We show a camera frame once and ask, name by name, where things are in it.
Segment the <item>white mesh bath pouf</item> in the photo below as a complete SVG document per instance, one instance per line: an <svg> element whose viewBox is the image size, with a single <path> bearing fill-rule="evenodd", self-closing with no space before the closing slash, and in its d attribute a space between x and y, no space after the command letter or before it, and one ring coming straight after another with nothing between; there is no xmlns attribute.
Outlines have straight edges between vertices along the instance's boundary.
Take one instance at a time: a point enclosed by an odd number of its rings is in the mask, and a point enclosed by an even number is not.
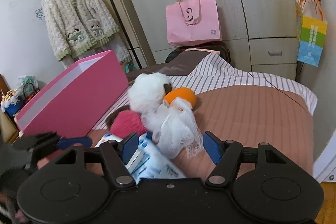
<svg viewBox="0 0 336 224"><path fill-rule="evenodd" d="M142 121L158 149L169 159L182 150L194 157L203 150L202 134L189 101L177 97L171 105L161 104L157 110L143 114Z"/></svg>

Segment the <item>pink paper shopping bag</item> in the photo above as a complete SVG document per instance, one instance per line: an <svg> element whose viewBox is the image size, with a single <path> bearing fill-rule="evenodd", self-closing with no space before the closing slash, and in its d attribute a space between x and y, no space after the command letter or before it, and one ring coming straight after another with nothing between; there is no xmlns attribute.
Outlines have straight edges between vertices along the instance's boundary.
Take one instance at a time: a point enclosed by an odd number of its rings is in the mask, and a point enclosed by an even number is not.
<svg viewBox="0 0 336 224"><path fill-rule="evenodd" d="M167 42L174 47L222 40L216 0L177 0L166 7Z"/></svg>

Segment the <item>brown pillow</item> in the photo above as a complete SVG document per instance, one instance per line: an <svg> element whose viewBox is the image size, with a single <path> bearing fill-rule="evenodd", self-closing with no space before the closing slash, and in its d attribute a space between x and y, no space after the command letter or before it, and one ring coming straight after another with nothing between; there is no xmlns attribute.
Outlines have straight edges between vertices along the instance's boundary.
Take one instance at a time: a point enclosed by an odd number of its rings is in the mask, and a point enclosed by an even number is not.
<svg viewBox="0 0 336 224"><path fill-rule="evenodd" d="M184 51L169 63L153 65L126 74L127 80L131 82L141 73L159 72L167 76L187 76L209 55L206 51Z"/></svg>

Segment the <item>white plush panda toy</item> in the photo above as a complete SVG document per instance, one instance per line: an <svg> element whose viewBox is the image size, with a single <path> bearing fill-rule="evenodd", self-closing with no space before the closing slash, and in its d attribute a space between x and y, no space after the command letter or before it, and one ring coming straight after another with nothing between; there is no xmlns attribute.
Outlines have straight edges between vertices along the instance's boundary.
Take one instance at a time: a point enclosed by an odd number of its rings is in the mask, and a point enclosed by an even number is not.
<svg viewBox="0 0 336 224"><path fill-rule="evenodd" d="M171 79L162 73L141 73L127 91L130 110L148 113L156 110L173 90Z"/></svg>

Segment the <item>blue tissue pack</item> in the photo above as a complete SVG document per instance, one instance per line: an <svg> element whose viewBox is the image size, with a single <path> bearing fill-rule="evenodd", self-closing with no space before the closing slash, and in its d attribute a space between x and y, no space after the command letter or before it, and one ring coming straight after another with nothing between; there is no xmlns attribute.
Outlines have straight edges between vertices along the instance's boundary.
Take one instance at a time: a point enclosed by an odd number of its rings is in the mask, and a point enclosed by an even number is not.
<svg viewBox="0 0 336 224"><path fill-rule="evenodd" d="M137 148L126 164L136 184L144 179L187 178L145 134L136 136L131 144Z"/></svg>

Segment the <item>orange makeup sponge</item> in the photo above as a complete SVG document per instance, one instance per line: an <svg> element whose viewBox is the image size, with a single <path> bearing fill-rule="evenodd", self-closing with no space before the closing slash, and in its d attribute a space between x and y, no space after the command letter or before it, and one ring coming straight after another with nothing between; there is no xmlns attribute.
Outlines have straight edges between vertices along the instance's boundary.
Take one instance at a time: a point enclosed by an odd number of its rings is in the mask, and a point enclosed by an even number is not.
<svg viewBox="0 0 336 224"><path fill-rule="evenodd" d="M176 98L187 100L191 104L192 108L194 108L197 103L196 94L189 88L173 89L164 96L164 101L170 105Z"/></svg>

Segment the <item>cream green knit cardigan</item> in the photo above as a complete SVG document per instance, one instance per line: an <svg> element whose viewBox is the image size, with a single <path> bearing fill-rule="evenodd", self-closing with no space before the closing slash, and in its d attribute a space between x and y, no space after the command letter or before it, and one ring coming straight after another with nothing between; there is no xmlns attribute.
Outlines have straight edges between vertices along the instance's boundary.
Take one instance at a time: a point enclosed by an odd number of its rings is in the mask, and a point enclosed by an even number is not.
<svg viewBox="0 0 336 224"><path fill-rule="evenodd" d="M42 9L57 61L106 45L120 31L103 0L42 0Z"/></svg>

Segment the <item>colourful striped gift bag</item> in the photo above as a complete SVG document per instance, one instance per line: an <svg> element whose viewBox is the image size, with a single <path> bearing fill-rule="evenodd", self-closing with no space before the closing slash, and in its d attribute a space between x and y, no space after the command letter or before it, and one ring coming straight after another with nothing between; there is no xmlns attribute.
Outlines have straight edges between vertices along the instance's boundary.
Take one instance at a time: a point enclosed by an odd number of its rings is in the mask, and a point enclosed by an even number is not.
<svg viewBox="0 0 336 224"><path fill-rule="evenodd" d="M295 0L297 12L297 60L317 67L322 56L327 32L320 0Z"/></svg>

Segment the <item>white wet wipes pack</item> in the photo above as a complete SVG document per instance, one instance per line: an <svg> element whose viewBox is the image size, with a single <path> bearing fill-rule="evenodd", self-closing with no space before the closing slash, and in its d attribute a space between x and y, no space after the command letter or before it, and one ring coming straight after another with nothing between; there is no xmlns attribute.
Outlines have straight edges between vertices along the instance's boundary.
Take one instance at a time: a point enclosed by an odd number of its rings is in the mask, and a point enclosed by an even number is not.
<svg viewBox="0 0 336 224"><path fill-rule="evenodd" d="M95 145L95 147L100 147L100 145L102 143L105 143L106 141L117 141L117 142L120 142L122 141L122 138L116 136L116 135L113 135L113 134L110 134L110 133L106 133L99 141L98 143Z"/></svg>

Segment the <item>striped bed sheet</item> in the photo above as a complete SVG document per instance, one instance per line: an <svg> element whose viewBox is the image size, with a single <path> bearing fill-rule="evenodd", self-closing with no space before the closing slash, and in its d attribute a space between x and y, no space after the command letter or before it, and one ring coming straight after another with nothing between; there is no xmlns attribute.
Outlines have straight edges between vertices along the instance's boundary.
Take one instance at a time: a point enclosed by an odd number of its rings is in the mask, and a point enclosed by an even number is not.
<svg viewBox="0 0 336 224"><path fill-rule="evenodd" d="M303 98L313 117L317 97L307 87L281 76L267 73L244 72L230 66L219 55L210 53L187 76L169 76L173 88L190 88L195 94L227 88L234 85L253 85L292 92Z"/></svg>

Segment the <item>bouquet in blue pot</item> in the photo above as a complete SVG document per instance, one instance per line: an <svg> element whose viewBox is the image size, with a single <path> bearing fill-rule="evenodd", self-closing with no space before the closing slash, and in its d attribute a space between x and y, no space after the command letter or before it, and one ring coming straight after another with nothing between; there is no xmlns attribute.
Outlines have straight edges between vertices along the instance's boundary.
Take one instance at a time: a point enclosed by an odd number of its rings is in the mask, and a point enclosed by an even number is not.
<svg viewBox="0 0 336 224"><path fill-rule="evenodd" d="M1 111L13 117L23 106L23 99L21 97L21 88L11 89L6 94L1 92Z"/></svg>

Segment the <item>white door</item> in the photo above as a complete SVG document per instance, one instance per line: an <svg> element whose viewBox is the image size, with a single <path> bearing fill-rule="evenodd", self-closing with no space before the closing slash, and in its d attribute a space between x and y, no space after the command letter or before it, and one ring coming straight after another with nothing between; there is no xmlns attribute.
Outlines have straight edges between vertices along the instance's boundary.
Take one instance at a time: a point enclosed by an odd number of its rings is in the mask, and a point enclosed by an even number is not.
<svg viewBox="0 0 336 224"><path fill-rule="evenodd" d="M335 182L336 132L333 133L321 155L313 164L313 177L319 182Z"/></svg>

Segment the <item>pink storage box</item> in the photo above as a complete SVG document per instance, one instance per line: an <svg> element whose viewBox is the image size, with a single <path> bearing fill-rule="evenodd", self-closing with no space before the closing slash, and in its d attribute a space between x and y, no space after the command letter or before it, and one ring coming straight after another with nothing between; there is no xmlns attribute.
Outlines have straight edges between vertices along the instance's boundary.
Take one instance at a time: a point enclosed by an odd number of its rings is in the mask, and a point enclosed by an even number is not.
<svg viewBox="0 0 336 224"><path fill-rule="evenodd" d="M127 83L112 50L85 57L38 92L15 121L24 136L56 132L83 137L126 91Z"/></svg>

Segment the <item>magenta fluffy plush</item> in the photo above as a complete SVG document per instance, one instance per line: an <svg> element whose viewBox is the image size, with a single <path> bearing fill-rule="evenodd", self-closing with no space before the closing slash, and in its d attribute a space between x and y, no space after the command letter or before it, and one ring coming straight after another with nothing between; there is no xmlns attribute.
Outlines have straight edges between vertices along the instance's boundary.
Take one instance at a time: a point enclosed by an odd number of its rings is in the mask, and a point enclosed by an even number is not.
<svg viewBox="0 0 336 224"><path fill-rule="evenodd" d="M130 109L129 105L122 106L112 112L106 119L105 124L110 134L121 139L132 133L141 136L147 133L141 115Z"/></svg>

